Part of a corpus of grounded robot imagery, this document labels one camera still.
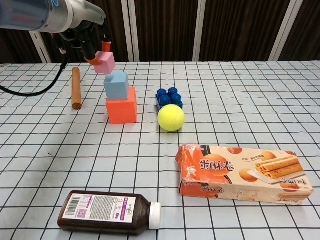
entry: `white bottle cap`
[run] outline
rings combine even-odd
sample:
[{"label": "white bottle cap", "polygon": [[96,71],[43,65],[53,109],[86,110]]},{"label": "white bottle cap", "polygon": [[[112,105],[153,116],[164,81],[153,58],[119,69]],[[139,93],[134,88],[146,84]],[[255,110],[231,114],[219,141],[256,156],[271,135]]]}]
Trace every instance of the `white bottle cap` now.
[{"label": "white bottle cap", "polygon": [[155,230],[160,228],[161,223],[161,204],[159,202],[151,202],[149,229]]}]

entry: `brown bottle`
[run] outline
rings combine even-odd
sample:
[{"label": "brown bottle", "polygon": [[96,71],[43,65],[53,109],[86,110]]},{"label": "brown bottle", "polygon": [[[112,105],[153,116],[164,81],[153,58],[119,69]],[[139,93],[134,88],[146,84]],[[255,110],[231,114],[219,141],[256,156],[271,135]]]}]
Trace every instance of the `brown bottle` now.
[{"label": "brown bottle", "polygon": [[140,194],[71,191],[58,225],[64,231],[139,235],[160,228],[161,204]]}]

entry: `egg roll box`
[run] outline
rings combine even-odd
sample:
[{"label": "egg roll box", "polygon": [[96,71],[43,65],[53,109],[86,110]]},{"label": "egg roll box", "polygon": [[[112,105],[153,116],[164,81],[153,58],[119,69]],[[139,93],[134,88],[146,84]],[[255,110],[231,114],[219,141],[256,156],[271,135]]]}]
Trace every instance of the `egg roll box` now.
[{"label": "egg roll box", "polygon": [[183,196],[299,205],[314,191],[291,151],[185,144],[176,163]]}]

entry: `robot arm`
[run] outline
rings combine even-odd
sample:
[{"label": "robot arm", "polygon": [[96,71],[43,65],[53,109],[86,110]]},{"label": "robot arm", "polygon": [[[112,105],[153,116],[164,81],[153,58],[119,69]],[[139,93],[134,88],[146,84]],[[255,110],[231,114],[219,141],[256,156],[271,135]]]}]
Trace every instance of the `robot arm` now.
[{"label": "robot arm", "polygon": [[110,42],[105,19],[100,7],[85,0],[0,1],[0,28],[60,34],[73,48],[82,49],[87,61],[96,58],[93,28],[99,27],[103,41]]}]

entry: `wooden rolling pin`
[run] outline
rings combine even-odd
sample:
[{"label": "wooden rolling pin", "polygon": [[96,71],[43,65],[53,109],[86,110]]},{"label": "wooden rolling pin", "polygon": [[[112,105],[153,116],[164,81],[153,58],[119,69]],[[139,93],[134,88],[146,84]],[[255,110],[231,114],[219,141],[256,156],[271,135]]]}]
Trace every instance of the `wooden rolling pin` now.
[{"label": "wooden rolling pin", "polygon": [[74,67],[72,69],[72,108],[79,110],[81,106],[80,70]]}]

